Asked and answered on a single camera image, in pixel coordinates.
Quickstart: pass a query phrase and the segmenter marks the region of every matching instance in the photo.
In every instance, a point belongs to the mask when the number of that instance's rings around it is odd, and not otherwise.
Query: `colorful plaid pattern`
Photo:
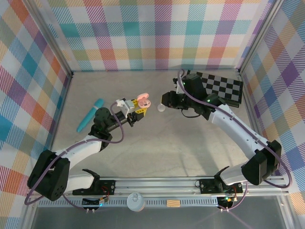
[[[261,23],[271,5],[268,0],[36,2],[71,68],[81,71],[234,68],[244,40],[257,32],[255,21]],[[268,7],[257,15],[261,4]]]
[[[260,128],[282,144],[305,225],[305,1],[286,0],[244,74]]]
[[[243,54],[242,54],[242,57],[240,58],[239,62],[238,62],[238,65],[237,65],[237,69],[240,69],[245,57],[247,56],[248,52],[249,52],[249,49],[251,48],[252,44],[253,44],[253,41],[255,39],[255,37],[257,36],[258,32],[260,31],[261,29],[261,26],[263,25],[263,22],[264,22],[264,19],[266,18],[269,10],[271,9],[271,6],[272,4],[274,3],[275,0],[269,0],[268,3],[266,4],[265,8],[264,8],[264,11],[261,15],[261,17],[259,18],[258,20],[258,23],[255,27],[255,29],[253,30],[253,33],[246,45],[246,48],[244,49],[243,51]]]
[[[21,0],[0,2],[0,229],[15,229],[68,77]]]

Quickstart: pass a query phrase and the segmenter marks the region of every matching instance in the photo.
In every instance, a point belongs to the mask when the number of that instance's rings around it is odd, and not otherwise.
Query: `metal bar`
[[[241,75],[238,76],[238,80],[242,81],[244,83],[244,79],[243,79],[243,77],[241,77]],[[245,83],[244,83],[244,86],[243,86],[243,98],[244,98],[244,104],[245,104],[245,108],[246,108],[246,111],[247,111],[247,114],[248,114],[248,118],[249,118],[249,121],[250,121],[251,128],[255,132],[257,132],[259,135],[262,135],[262,133],[261,133],[262,131],[259,127],[259,123],[257,121],[256,114],[255,114],[255,111],[254,111],[254,106],[251,102],[250,94],[248,92],[247,87],[245,86]]]
[[[116,180],[115,197],[127,197],[132,192],[139,192],[144,197],[222,197],[229,194],[200,194],[200,190],[195,186],[199,179],[211,179],[213,177],[102,177],[102,180]],[[274,176],[268,179],[277,185],[284,185],[285,181],[282,176]],[[259,186],[248,185],[249,196],[277,196],[288,195],[288,191],[271,186],[265,182]],[[98,198],[100,196],[73,196],[68,193],[69,197],[86,197]]]
[[[55,56],[57,57],[61,66],[65,69],[66,73],[72,77],[73,73],[72,70],[66,61],[61,49],[59,48],[55,38],[53,37],[49,27],[47,26],[43,16],[41,15],[39,9],[37,8],[36,3],[33,0],[23,0],[25,6],[28,8],[28,11],[31,13],[31,16],[34,18],[34,21],[37,23],[41,33],[43,34],[46,42],[51,47],[52,51],[54,52]]]
[[[287,228],[301,229],[300,221],[291,203],[290,196],[277,196],[280,210]]]
[[[218,206],[217,197],[180,197],[175,198],[180,200],[181,207],[215,207]],[[99,205],[82,205],[82,198],[69,197],[70,201],[77,206],[82,207],[100,207]],[[166,201],[168,197],[150,197],[145,198],[146,208],[167,208]],[[64,198],[60,198],[54,202],[48,199],[42,199],[39,201],[38,207],[40,208],[52,208],[52,207],[72,207]],[[103,203],[103,208],[106,207],[127,207],[127,197],[110,197],[107,203]]]
[[[23,205],[17,229],[29,229],[32,227],[37,206],[38,202],[32,204],[31,206]]]
[[[53,143],[54,143],[55,136],[57,134],[57,130],[58,130],[59,122],[60,122],[60,119],[61,119],[61,115],[62,115],[64,106],[66,104],[66,98],[67,98],[67,95],[68,95],[68,92],[69,92],[69,89],[70,89],[71,81],[72,81],[72,78],[69,78],[68,79],[68,83],[67,83],[66,93],[64,94],[64,96],[62,98],[62,104],[61,104],[61,107],[59,109],[58,122],[57,122],[57,124],[54,127],[54,133],[53,133],[53,136],[52,136],[52,139],[51,139],[51,143],[50,143],[49,149],[52,149],[52,147],[53,147]]]
[[[275,0],[275,2],[273,3],[273,6],[269,10],[268,15],[266,16],[265,20],[263,21],[262,27],[261,27],[260,31],[258,32],[255,40],[253,41],[253,44],[241,65],[240,71],[242,73],[244,72],[244,70],[246,69],[248,64],[252,61],[254,54],[256,53],[256,51],[258,49],[258,46],[260,45],[261,41],[264,39],[266,33],[268,32],[277,12],[280,10],[283,2],[284,2],[284,0]]]

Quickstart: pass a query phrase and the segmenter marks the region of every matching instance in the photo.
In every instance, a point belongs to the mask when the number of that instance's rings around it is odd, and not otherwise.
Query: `pink toy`
[[[149,97],[148,93],[143,93],[137,97],[138,106],[140,108],[148,108],[151,106],[151,101],[147,99],[148,97]]]

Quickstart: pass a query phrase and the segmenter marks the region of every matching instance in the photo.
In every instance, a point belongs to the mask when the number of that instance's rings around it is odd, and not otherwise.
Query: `cable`
[[[34,190],[37,188],[37,186],[39,185],[39,183],[42,181],[42,179],[45,177],[45,175],[48,173],[49,169],[54,165],[54,163],[60,158],[62,157],[63,155],[65,155],[66,153],[68,153],[70,150],[74,149],[75,147],[77,146],[80,146],[82,144],[85,144],[87,142],[93,142],[93,141],[98,141],[98,142],[106,142],[106,143],[112,143],[112,144],[117,144],[117,143],[120,143],[124,140],[124,137],[125,137],[125,133],[124,133],[124,129],[123,129],[123,126],[120,122],[120,120],[118,119],[118,117],[115,115],[115,113],[113,112],[113,106],[116,105],[116,102],[114,102],[111,106],[110,106],[110,111],[114,117],[114,119],[117,121],[117,123],[119,124],[119,127],[122,131],[122,138],[119,140],[119,141],[116,141],[116,142],[113,142],[113,141],[108,141],[108,140],[104,140],[104,139],[89,139],[89,140],[86,140],[86,141],[81,141],[81,142],[77,142],[75,143],[74,145],[71,145],[69,148],[67,148],[65,151],[63,151],[61,154],[59,154],[57,157],[55,157],[51,162],[50,164],[46,167],[46,169],[43,171],[43,173],[41,174],[41,176],[39,177],[39,179],[36,181],[36,183],[34,184],[34,186],[32,187],[32,189],[29,191],[29,193],[27,194],[25,200],[24,200],[24,204],[25,205],[30,205],[30,204],[33,204],[35,203],[36,201],[40,200],[41,198],[43,198],[43,196],[40,196],[38,197],[37,199],[35,200],[32,200],[29,202],[29,198],[31,197],[31,195],[33,194]],[[78,207],[76,205],[74,205],[72,202],[70,202],[66,197],[65,195],[63,194],[62,195],[66,201],[71,204],[73,207],[75,208],[78,208],[80,209],[81,207]]]
[[[108,190],[108,188],[106,186],[102,186],[102,190],[103,190],[104,193],[107,192],[106,197],[109,198],[109,190]]]
[[[200,189],[200,187],[196,185],[196,182],[197,182],[197,181],[199,181],[199,180],[196,180],[196,181],[195,181],[195,187]]]
[[[265,180],[266,183],[268,183],[269,185],[272,185],[274,187],[278,187],[278,188],[288,188],[291,186],[292,184],[292,177],[291,177],[291,173],[289,171],[289,169],[287,168],[286,164],[282,161],[282,159],[268,146],[266,146],[261,140],[259,140],[254,134],[252,134],[251,131],[249,131],[247,129],[247,127],[245,127],[241,122],[239,122],[237,119],[235,119],[235,117],[233,115],[231,115],[230,113],[226,112],[225,110],[219,108],[218,106],[215,106],[213,104],[209,104],[207,102],[204,102],[204,101],[201,101],[201,100],[198,100],[196,99],[195,97],[191,96],[186,90],[185,88],[183,87],[183,83],[182,83],[182,78],[184,77],[184,73],[185,73],[185,70],[184,69],[181,69],[178,71],[178,84],[179,86],[181,87],[181,89],[183,90],[183,92],[191,99],[193,99],[195,102],[197,103],[200,103],[200,104],[203,104],[203,105],[206,105],[206,106],[209,106],[209,107],[212,107],[214,108],[215,110],[219,110],[220,112],[222,112],[223,114],[227,115],[230,119],[234,120],[245,132],[247,132],[253,139],[255,139],[256,142],[258,142],[259,144],[261,144],[262,146],[264,146],[265,149],[267,149],[278,161],[279,163],[281,163],[288,175],[288,184],[287,185],[276,185],[276,184],[273,184],[271,183],[270,181],[267,181]]]
[[[246,197],[247,191],[248,191],[248,182],[246,182],[246,189],[244,190],[244,195],[243,195],[243,197],[241,198],[241,200],[240,200],[234,207],[232,206],[232,207],[230,207],[229,209],[234,209],[234,208],[238,207],[238,206],[243,202],[244,198]],[[223,206],[221,206],[221,205],[218,205],[218,207],[227,210],[227,208],[225,208],[225,207],[223,207]]]
[[[184,117],[186,117],[186,118],[197,118],[197,117],[200,116],[200,114],[199,114],[199,115],[195,115],[195,116],[186,116],[185,114],[183,114],[183,109],[181,109],[181,113],[182,113],[182,115],[183,115]]]
[[[237,197],[237,191],[236,191],[236,188],[235,188],[235,186],[232,186],[232,187],[233,187],[233,189],[234,189],[234,191],[235,191],[234,198],[236,198],[236,197]]]

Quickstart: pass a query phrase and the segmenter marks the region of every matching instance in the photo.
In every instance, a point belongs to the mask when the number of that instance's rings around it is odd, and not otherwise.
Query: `white ball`
[[[159,104],[159,105],[157,106],[157,109],[158,109],[158,111],[160,111],[160,112],[165,111],[165,108],[166,108],[166,106],[164,106],[163,104]]]

